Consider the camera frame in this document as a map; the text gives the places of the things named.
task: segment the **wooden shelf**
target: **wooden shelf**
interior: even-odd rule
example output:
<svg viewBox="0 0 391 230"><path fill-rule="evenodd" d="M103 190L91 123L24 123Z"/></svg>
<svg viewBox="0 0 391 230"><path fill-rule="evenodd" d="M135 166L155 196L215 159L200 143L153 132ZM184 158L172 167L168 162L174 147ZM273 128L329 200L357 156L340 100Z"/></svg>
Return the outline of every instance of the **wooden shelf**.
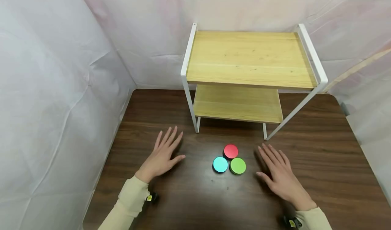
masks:
<svg viewBox="0 0 391 230"><path fill-rule="evenodd" d="M198 117L252 122L283 120L277 89L228 85L197 85L194 113Z"/></svg>
<svg viewBox="0 0 391 230"><path fill-rule="evenodd" d="M195 33L187 81L311 90L314 73L297 33Z"/></svg>

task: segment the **finger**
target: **finger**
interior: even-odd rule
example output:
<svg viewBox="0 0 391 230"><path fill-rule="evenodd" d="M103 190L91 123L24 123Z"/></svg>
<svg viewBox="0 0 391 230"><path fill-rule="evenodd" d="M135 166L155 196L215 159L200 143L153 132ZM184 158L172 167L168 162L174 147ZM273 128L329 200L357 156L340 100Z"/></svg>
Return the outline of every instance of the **finger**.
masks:
<svg viewBox="0 0 391 230"><path fill-rule="evenodd" d="M170 169L175 166L179 161L183 160L186 158L186 155L178 155L177 157L173 158L172 160L169 161Z"/></svg>
<svg viewBox="0 0 391 230"><path fill-rule="evenodd" d="M285 165L285 161L282 159L281 155L277 152L277 150L272 146L268 145L269 149L272 151L274 156L277 158L277 160L280 162L281 165Z"/></svg>
<svg viewBox="0 0 391 230"><path fill-rule="evenodd" d="M286 165L290 170L292 170L292 169L291 169L291 163L290 163L288 157L284 154L284 152L282 152L281 150L279 150L279 151L280 151L280 154L281 154L282 158L283 158L284 161L285 161L285 165Z"/></svg>
<svg viewBox="0 0 391 230"><path fill-rule="evenodd" d="M175 150L175 148L178 146L178 144L180 143L181 139L182 139L182 136L183 136L183 132L181 132L178 137L175 139L175 141L172 143L172 145L170 145L169 147L169 151L172 153L173 150Z"/></svg>
<svg viewBox="0 0 391 230"><path fill-rule="evenodd" d="M162 138L162 133L163 131L160 131L159 132L159 135L157 135L157 139L156 139L156 142L155 142L155 146L153 147L153 150L157 150L157 148L159 147L159 143L160 143L160 138Z"/></svg>
<svg viewBox="0 0 391 230"><path fill-rule="evenodd" d="M272 151L263 143L262 144L263 150L265 150L265 153L269 156L271 161L273 161L273 164L275 166L280 166L280 162L277 160L276 156L273 154Z"/></svg>
<svg viewBox="0 0 391 230"><path fill-rule="evenodd" d="M162 141L160 142L159 148L163 147L163 145L166 143L167 139L169 138L170 132L171 132L171 127L169 127L166 134L164 135Z"/></svg>
<svg viewBox="0 0 391 230"><path fill-rule="evenodd" d="M175 126L175 128L173 129L173 132L171 134L171 136L169 137L169 139L167 140L167 142L165 143L167 145L167 147L169 147L171 144L172 144L172 141L173 139L175 138L175 135L176 135L176 132L178 130L178 127Z"/></svg>
<svg viewBox="0 0 391 230"><path fill-rule="evenodd" d="M270 179L269 176L267 176L265 173L260 172L260 171L257 172L257 175L258 175L260 178L262 178L263 181L265 181L265 183L268 185L268 187L269 187L270 189L274 188L274 186L273 186L273 185L274 185L274 182L272 181L272 179Z"/></svg>
<svg viewBox="0 0 391 230"><path fill-rule="evenodd" d="M263 151L263 149L260 146L258 146L258 150L259 153L261 154L263 161L265 161L267 167L269 168L269 170L273 171L276 168L276 166L273 164L273 161L270 160L268 155L265 153L265 151Z"/></svg>

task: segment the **round button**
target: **round button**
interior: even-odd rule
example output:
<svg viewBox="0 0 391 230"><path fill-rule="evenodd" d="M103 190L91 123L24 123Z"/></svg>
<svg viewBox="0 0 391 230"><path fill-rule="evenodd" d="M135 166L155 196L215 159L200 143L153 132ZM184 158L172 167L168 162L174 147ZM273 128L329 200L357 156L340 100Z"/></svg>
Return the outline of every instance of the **round button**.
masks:
<svg viewBox="0 0 391 230"><path fill-rule="evenodd" d="M240 175L245 172L245 162L241 158L234 158L229 165L233 174Z"/></svg>
<svg viewBox="0 0 391 230"><path fill-rule="evenodd" d="M223 173L228 169L228 161L219 156L213 161L213 169L218 173Z"/></svg>
<svg viewBox="0 0 391 230"><path fill-rule="evenodd" d="M236 158L238 153L239 153L239 150L235 145L226 145L224 148L224 156L226 156L230 160L232 160L233 158Z"/></svg>

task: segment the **sleeve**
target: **sleeve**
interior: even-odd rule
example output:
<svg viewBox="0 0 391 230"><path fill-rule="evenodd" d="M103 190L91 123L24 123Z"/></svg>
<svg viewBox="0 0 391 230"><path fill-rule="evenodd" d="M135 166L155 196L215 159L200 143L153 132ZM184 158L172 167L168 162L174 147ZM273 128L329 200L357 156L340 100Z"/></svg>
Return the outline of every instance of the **sleeve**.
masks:
<svg viewBox="0 0 391 230"><path fill-rule="evenodd" d="M135 176L126 180L116 204L98 230L128 230L148 196L148 184Z"/></svg>
<svg viewBox="0 0 391 230"><path fill-rule="evenodd" d="M332 230L326 215L319 207L308 211L296 211L303 230Z"/></svg>

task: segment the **white curtain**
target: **white curtain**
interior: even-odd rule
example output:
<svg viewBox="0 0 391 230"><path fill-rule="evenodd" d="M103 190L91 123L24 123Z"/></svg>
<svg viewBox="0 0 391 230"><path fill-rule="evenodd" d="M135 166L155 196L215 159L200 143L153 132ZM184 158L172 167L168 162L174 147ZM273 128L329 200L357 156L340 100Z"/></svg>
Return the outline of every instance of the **white curtain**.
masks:
<svg viewBox="0 0 391 230"><path fill-rule="evenodd" d="M330 90L391 203L391 53Z"/></svg>
<svg viewBox="0 0 391 230"><path fill-rule="evenodd" d="M80 229L131 92L83 0L0 0L0 229Z"/></svg>
<svg viewBox="0 0 391 230"><path fill-rule="evenodd" d="M191 24L290 31L306 25L329 80L391 40L391 0L85 0L138 88L181 89Z"/></svg>

